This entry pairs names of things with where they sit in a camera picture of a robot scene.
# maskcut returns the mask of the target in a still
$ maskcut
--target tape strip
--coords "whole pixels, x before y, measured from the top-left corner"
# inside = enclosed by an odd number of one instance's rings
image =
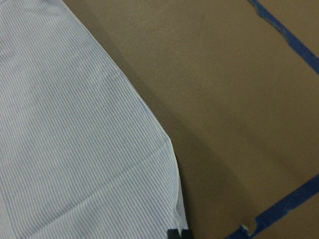
[[[319,74],[319,59],[298,38],[296,38],[284,25],[281,24],[270,12],[268,12],[257,0],[248,0],[257,10],[258,15],[269,22],[287,40],[289,45],[296,51],[314,71]]]
[[[257,228],[252,235],[241,226],[226,239],[251,239],[319,192],[319,174],[255,218]]]

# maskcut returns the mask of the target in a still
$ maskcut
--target blue painter's tape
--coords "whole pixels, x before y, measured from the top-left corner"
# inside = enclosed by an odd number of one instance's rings
[[[290,211],[319,193],[319,174],[255,218],[257,228],[252,235],[241,227],[226,239],[251,239]]]
[[[270,12],[267,11],[257,0],[249,0],[256,8],[260,17],[274,26],[288,41],[289,45],[296,51],[314,71],[319,74],[319,59],[298,38],[296,38],[284,25],[281,24]]]

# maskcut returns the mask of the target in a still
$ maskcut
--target blue and white striped cloth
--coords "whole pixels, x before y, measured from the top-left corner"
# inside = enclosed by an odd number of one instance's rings
[[[0,0],[0,239],[187,229],[170,138],[61,0]]]

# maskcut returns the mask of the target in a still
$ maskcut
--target blue stripe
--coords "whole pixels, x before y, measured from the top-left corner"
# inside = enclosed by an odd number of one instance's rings
[[[319,174],[255,218],[257,228],[252,235],[242,226],[226,239],[250,239],[287,215],[319,192]]]
[[[298,38],[296,38],[284,25],[281,24],[270,12],[267,11],[257,0],[249,0],[249,2],[256,8],[260,17],[269,22],[275,29],[277,29],[289,45],[296,51],[314,71],[319,74],[319,59],[313,54]]]

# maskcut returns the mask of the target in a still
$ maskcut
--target cloth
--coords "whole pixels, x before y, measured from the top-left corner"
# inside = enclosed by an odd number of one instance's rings
[[[187,229],[171,140],[60,0],[0,0],[0,239]]]

